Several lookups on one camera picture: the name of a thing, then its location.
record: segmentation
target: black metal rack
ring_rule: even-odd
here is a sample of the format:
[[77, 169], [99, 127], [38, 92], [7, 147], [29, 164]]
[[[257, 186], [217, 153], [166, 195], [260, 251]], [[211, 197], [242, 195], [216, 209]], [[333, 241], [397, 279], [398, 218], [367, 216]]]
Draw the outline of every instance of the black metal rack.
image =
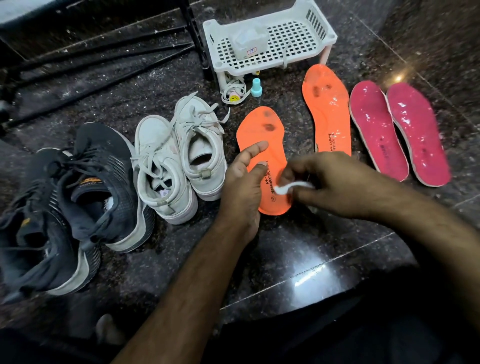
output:
[[[16, 66], [10, 67], [5, 69], [6, 75], [5, 75], [5, 81], [4, 85], [1, 87], [0, 90], [0, 135], [4, 135], [8, 129], [15, 127], [19, 124], [25, 123], [27, 121], [31, 121], [35, 118], [38, 118], [40, 116], [47, 115], [53, 111], [59, 110], [67, 105], [71, 105], [85, 97], [88, 97], [90, 95], [93, 95], [97, 92], [103, 91], [109, 87], [112, 87], [114, 85], [117, 85], [125, 80], [128, 80], [132, 77], [135, 77], [141, 73], [144, 73], [152, 68], [155, 68], [163, 63], [166, 63], [174, 58], [177, 58], [183, 54], [186, 54], [190, 52], [191, 50], [196, 50], [198, 53], [198, 57], [200, 60], [200, 64], [202, 66], [203, 72], [204, 72], [204, 77], [206, 80], [211, 81], [213, 80], [213, 73], [210, 68], [210, 64], [208, 61], [207, 53], [205, 51], [205, 47], [202, 42], [202, 38], [200, 37], [199, 31], [198, 31], [198, 26], [195, 20], [195, 17], [193, 15], [192, 8], [190, 7], [190, 4], [188, 3], [188, 0], [180, 0], [179, 4], [180, 11], [182, 13], [183, 19], [185, 20], [185, 25], [179, 26], [179, 27], [174, 27], [174, 28], [169, 28], [169, 29], [164, 29], [161, 31], [155, 31], [155, 32], [149, 32], [149, 33], [141, 33], [135, 36], [127, 37], [124, 39], [116, 40], [113, 42], [106, 42], [104, 44], [94, 46], [94, 47], [89, 47], [89, 48], [84, 48], [81, 50], [77, 50], [74, 52], [69, 52], [69, 53], [63, 53], [63, 54], [54, 54], [54, 55], [48, 55], [44, 57], [40, 57], [37, 59], [33, 60], [28, 60], [24, 61]], [[24, 71], [29, 71], [36, 69], [38, 67], [41, 67], [45, 64], [48, 63], [56, 63], [56, 62], [61, 62], [61, 61], [67, 61], [73, 58], [77, 58], [80, 56], [84, 56], [87, 54], [94, 54], [98, 53], [101, 51], [109, 50], [109, 49], [115, 49], [121, 46], [125, 46], [128, 44], [133, 44], [133, 43], [138, 43], [141, 41], [146, 41], [154, 38], [159, 38], [162, 36], [168, 36], [171, 34], [179, 33], [179, 32], [185, 32], [187, 31], [190, 35], [190, 38], [192, 39], [192, 42], [190, 43], [179, 43], [179, 44], [174, 44], [174, 45], [168, 45], [168, 46], [163, 46], [163, 47], [154, 47], [154, 48], [147, 48], [147, 49], [142, 49], [136, 52], [119, 52], [117, 54], [108, 56], [108, 57], [103, 57], [103, 58], [98, 58], [96, 60], [92, 61], [87, 61], [83, 62], [81, 64], [77, 64], [71, 67], [64, 68], [59, 71], [51, 72], [51, 73], [46, 73], [42, 74], [37, 77], [33, 77], [27, 80], [22, 80], [21, 79], [21, 73]], [[171, 50], [171, 49], [179, 49], [177, 52], [170, 54], [168, 56], [165, 56], [159, 60], [156, 60], [155, 62], [149, 63], [145, 66], [140, 67], [139, 69], [123, 74], [119, 77], [116, 77], [113, 80], [110, 80], [106, 82], [105, 84], [102, 85], [96, 85], [90, 89], [87, 89], [81, 93], [77, 93], [72, 97], [60, 100], [54, 104], [51, 105], [45, 105], [43, 108], [40, 108], [39, 110], [35, 110], [27, 115], [24, 115], [22, 117], [15, 117], [14, 114], [17, 111], [15, 107], [15, 96], [17, 91], [25, 87], [27, 85], [31, 85], [33, 83], [37, 82], [42, 82], [46, 81], [58, 76], [62, 76], [65, 74], [70, 74], [74, 73], [77, 71], [80, 71], [82, 69], [85, 69], [87, 67], [97, 65], [97, 64], [102, 64], [107, 61], [114, 61], [117, 59], [125, 58], [125, 57], [132, 57], [132, 56], [137, 56], [137, 55], [142, 55], [142, 54], [149, 54], [149, 53], [155, 53], [155, 52], [160, 52], [164, 50]]]

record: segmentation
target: pink insole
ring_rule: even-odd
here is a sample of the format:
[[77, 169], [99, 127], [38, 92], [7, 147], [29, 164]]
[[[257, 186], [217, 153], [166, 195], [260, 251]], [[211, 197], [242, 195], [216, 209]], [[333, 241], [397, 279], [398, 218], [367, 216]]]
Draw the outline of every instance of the pink insole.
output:
[[407, 158], [380, 87], [372, 81], [358, 83], [350, 95], [350, 114], [377, 170], [398, 181], [407, 178]]
[[430, 187], [448, 183], [450, 169], [430, 102], [403, 82], [388, 89], [387, 99], [394, 122], [407, 142], [417, 178]]

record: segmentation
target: person's right hand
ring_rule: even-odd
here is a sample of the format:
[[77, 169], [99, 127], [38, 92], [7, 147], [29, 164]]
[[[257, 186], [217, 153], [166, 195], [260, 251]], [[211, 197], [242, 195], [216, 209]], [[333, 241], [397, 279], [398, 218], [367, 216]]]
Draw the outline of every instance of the person's right hand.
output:
[[293, 198], [305, 205], [346, 218], [378, 221], [395, 199], [409, 194], [397, 181], [382, 175], [344, 152], [320, 152], [288, 162], [279, 184], [306, 174], [316, 175], [321, 188], [293, 187]]

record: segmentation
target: forearm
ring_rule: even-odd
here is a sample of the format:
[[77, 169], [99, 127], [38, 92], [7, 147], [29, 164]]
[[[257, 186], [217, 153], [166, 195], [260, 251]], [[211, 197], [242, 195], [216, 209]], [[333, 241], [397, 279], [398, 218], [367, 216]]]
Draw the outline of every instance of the forearm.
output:
[[114, 364], [200, 361], [241, 254], [241, 234], [221, 222], [212, 225]]
[[[420, 244], [427, 250], [471, 323], [480, 331], [478, 232], [446, 207], [415, 191], [403, 190], [395, 200], [378, 217], [379, 222], [395, 230], [407, 242]], [[424, 265], [426, 269], [430, 267], [433, 265]]]

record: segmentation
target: floor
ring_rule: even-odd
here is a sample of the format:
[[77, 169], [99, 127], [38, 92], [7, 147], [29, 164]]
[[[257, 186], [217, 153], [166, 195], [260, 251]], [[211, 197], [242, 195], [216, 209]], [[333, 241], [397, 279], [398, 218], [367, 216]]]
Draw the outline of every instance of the floor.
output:
[[[480, 227], [478, 2], [365, 0], [360, 5], [355, 0], [316, 1], [338, 34], [328, 66], [349, 91], [364, 79], [371, 79], [386, 90], [399, 77], [420, 90], [433, 105], [452, 181], [440, 188], [421, 186], [413, 177], [404, 183]], [[212, 18], [225, 24], [286, 9], [292, 4], [293, 0], [246, 0], [241, 6], [233, 6], [231, 2], [201, 0], [192, 7], [200, 24]], [[97, 44], [105, 39], [181, 23], [179, 11], [156, 16], [155, 12], [148, 15], [143, 12], [138, 17], [130, 13], [125, 15], [127, 20], [108, 19], [104, 13], [100, 14], [102, 17], [95, 19], [91, 26], [88, 20], [72, 24], [63, 21], [46, 30], [30, 24], [2, 37], [13, 50], [30, 58], [63, 47], [84, 47], [84, 40]], [[127, 21], [136, 23], [127, 25]], [[182, 34], [168, 42], [184, 39], [188, 38]], [[116, 61], [31, 86], [19, 95], [21, 111], [28, 112], [44, 102], [67, 97], [158, 57]], [[235, 140], [238, 125], [258, 105], [273, 108], [282, 120], [287, 158], [313, 151], [313, 122], [301, 94], [301, 82], [309, 65], [303, 61], [286, 70], [261, 73], [262, 98], [249, 98], [233, 107], [225, 125], [227, 162], [238, 153]], [[71, 145], [75, 128], [87, 121], [103, 122], [132, 140], [142, 117], [159, 114], [170, 119], [175, 102], [193, 91], [199, 91], [199, 96], [209, 104], [220, 102], [215, 85], [203, 79], [197, 55], [190, 53], [12, 130], [0, 140], [0, 209], [4, 209], [16, 193], [31, 153], [46, 146]], [[218, 116], [223, 118], [226, 112], [227, 107], [220, 105]], [[353, 154], [371, 165], [357, 130], [352, 128], [351, 134]], [[218, 205], [218, 202], [200, 201], [197, 215], [182, 226], [168, 225], [158, 219], [152, 239], [132, 253], [117, 255], [103, 249], [101, 269], [87, 289], [71, 296], [38, 296], [0, 307], [0, 327], [88, 337], [99, 315], [111, 312], [124, 330], [133, 333], [152, 312], [168, 283], [215, 218]], [[304, 307], [351, 289], [378, 271], [411, 264], [416, 262], [408, 247], [385, 227], [328, 214], [317, 216], [302, 206], [294, 206], [285, 215], [262, 217], [258, 238], [246, 249], [235, 269], [219, 325]]]

